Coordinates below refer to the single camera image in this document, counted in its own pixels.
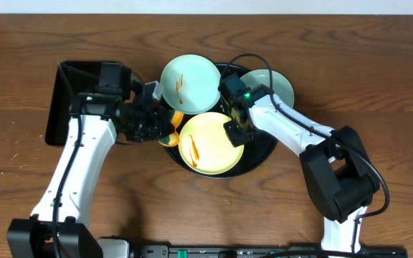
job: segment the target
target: orange object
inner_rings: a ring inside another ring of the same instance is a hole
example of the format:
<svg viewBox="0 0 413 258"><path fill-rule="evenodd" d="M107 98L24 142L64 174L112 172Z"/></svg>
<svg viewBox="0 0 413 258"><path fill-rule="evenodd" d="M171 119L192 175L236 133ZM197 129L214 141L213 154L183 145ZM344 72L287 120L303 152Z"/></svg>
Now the orange object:
<svg viewBox="0 0 413 258"><path fill-rule="evenodd" d="M179 103L183 104L183 100L181 99L181 96L179 95L179 92L181 91L181 88L183 87L183 74L181 74L181 78L179 81L176 81L176 94L179 97Z"/></svg>
<svg viewBox="0 0 413 258"><path fill-rule="evenodd" d="M197 150L197 147L195 146L194 138L192 137L192 135L189 135L189 136L191 136L192 148L194 148L195 159L199 160L200 159L200 154L199 154L199 151Z"/></svg>
<svg viewBox="0 0 413 258"><path fill-rule="evenodd" d="M175 110L170 110L169 114L171 115L170 123L174 126L175 131L165 138L160 139L159 143L166 147L174 147L179 143L179 134L176 132L176 129L181 124L184 114Z"/></svg>
<svg viewBox="0 0 413 258"><path fill-rule="evenodd" d="M195 162L194 158L192 157L191 150L189 150L189 154L191 155L192 165L196 168L196 167L197 167L197 163Z"/></svg>

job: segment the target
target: black tray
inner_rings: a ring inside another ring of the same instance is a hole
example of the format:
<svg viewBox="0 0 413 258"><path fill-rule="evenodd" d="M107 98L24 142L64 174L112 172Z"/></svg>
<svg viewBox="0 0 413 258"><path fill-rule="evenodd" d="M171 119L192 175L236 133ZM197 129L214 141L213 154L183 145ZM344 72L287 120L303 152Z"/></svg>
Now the black tray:
<svg viewBox="0 0 413 258"><path fill-rule="evenodd" d="M216 67L220 72L224 69L226 66L225 63L215 63ZM229 69L226 71L224 77L227 77L229 75L232 75L234 72L238 74L239 77L243 76L250 70L241 67L238 65L230 65ZM161 100L161 104L169 109L173 109L166 103L165 100ZM221 100L208 112L218 112L218 113L223 113L223 110L221 108ZM181 132L181 129L183 126L189 121L189 119L193 118L195 115L184 115L183 120L181 121L180 126L178 127L177 131L178 133ZM243 150L243 155L238 161L237 165L235 165L233 168L229 169L228 171L224 173L220 173L217 175L207 175L203 173L199 173L189 167L181 157L181 154L179 152L178 146L176 147L164 147L166 152L170 155L170 157L177 162L181 167L185 168L188 171L191 171L192 173L196 173L197 175L200 176L206 176L209 178L231 178L234 176L240 176L245 173L248 173L258 167L260 164L262 164L268 157L269 155L273 152L275 149L275 146L277 145L278 140L271 136L270 134L260 131L255 137L252 142L246 143L245 148Z"/></svg>
<svg viewBox="0 0 413 258"><path fill-rule="evenodd" d="M75 95L84 92L91 85L98 84L101 64L114 61L65 61L65 75L71 83ZM47 121L45 141L48 145L64 146L67 140L68 123L70 121L70 94L57 71L54 92L50 103L49 120Z"/></svg>

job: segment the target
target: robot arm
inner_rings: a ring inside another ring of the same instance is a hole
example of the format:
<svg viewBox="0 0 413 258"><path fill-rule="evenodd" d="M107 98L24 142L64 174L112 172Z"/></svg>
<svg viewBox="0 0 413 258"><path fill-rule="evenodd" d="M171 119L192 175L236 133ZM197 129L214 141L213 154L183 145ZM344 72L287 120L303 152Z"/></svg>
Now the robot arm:
<svg viewBox="0 0 413 258"><path fill-rule="evenodd" d="M306 124L308 127L313 127L318 132L324 135L331 136L333 128L320 125L312 120L301 115L291 107L287 106L278 95L274 94L275 102L286 113L291 114L294 118L297 118L300 122ZM299 156L309 145L318 145L325 139L314 135L306 129L295 124L289 120L282 113L277 111L273 106L270 95L266 95L255 102L250 108L250 118L253 125L263 130L274 137L276 137L281 143L286 145L297 156ZM334 157L329 157L330 162L335 161ZM352 238L355 227L354 219L358 214L364 214L367 210L366 206L362 206L348 215L347 220L343 223L338 221L332 221L324 218L324 237L321 242L321 247L324 250L351 252L352 250ZM359 244L359 229L356 231L354 250L358 252L361 248Z"/></svg>
<svg viewBox="0 0 413 258"><path fill-rule="evenodd" d="M306 124L308 127L313 127L317 131L325 135L331 136L331 131L334 130L328 126L320 125L312 120L301 115L291 107L288 107L278 95L273 95L276 103L285 111L290 113L294 118ZM250 118L252 124L259 130L268 132L277 138L281 143L299 156L307 146L317 145L324 141L324 138L311 134L306 129L295 124L287 119L282 113L277 111L272 105L270 95L261 97L256 100L255 104L250 108Z"/></svg>
<svg viewBox="0 0 413 258"><path fill-rule="evenodd" d="M236 75L222 82L224 105L232 117L232 121L224 124L224 129L232 145L242 145L251 140L254 134L265 131L292 150L300 158L310 199L325 217L322 248L357 252L361 247L359 229L354 233L354 219L366 212L372 195L379 190L379 183L355 156L350 156L306 128L348 143L367 157L358 134L349 127L334 130L313 122L288 107L264 85L247 89ZM280 109L306 127L294 123L277 110L270 95L273 95ZM334 171L331 163L335 160L345 160L346 163Z"/></svg>
<svg viewBox="0 0 413 258"><path fill-rule="evenodd" d="M103 161L115 142L116 130L112 120L102 120L99 115L81 115L82 141L62 191L58 222L67 217L86 227L89 224L90 204L97 186ZM55 173L41 201L34 207L31 216L40 221L52 221L53 200L60 179L77 140L77 118L71 118L68 138Z"/></svg>

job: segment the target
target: black bracket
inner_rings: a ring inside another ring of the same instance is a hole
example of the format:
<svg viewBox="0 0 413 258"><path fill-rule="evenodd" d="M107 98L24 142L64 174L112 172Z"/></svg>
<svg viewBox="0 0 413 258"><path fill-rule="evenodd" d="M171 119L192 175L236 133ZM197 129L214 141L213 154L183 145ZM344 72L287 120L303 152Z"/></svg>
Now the black bracket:
<svg viewBox="0 0 413 258"><path fill-rule="evenodd" d="M103 258L103 251L84 224L67 221L59 223L59 240L63 257ZM54 257L51 242L51 222L43 222L37 216L29 219L13 219L7 232L7 242L13 258Z"/></svg>
<svg viewBox="0 0 413 258"><path fill-rule="evenodd" d="M96 93L117 95L122 99L130 99L130 75L132 70L121 63L103 62L101 64Z"/></svg>
<svg viewBox="0 0 413 258"><path fill-rule="evenodd" d="M273 94L273 91L264 85L250 89L236 73L223 79L219 89L223 107L231 118L224 124L231 144L237 147L250 142L258 131L250 119L250 108L260 98Z"/></svg>
<svg viewBox="0 0 413 258"><path fill-rule="evenodd" d="M347 143L369 160L361 139L352 128L345 126L331 132L331 137ZM345 165L333 170L330 157L345 160ZM308 194L313 204L330 220L344 222L348 215L372 202L372 195L380 189L375 176L359 158L323 141L310 145L299 155Z"/></svg>

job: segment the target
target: plate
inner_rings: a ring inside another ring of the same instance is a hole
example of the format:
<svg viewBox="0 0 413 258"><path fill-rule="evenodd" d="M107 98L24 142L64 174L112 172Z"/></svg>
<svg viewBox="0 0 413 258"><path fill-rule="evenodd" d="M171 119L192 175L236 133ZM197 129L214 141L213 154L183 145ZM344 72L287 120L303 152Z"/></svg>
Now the plate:
<svg viewBox="0 0 413 258"><path fill-rule="evenodd" d="M175 110L190 115L203 113L219 100L220 77L207 58L185 54L171 60L163 69L162 96Z"/></svg>
<svg viewBox="0 0 413 258"><path fill-rule="evenodd" d="M227 138L224 123L231 119L207 112L190 119L179 134L179 152L184 162L197 172L215 175L233 168L244 146L234 147Z"/></svg>
<svg viewBox="0 0 413 258"><path fill-rule="evenodd" d="M253 88L258 85L269 87L269 70L253 70L240 78L247 87ZM282 74L272 71L273 91L290 108L294 107L294 90L290 81Z"/></svg>

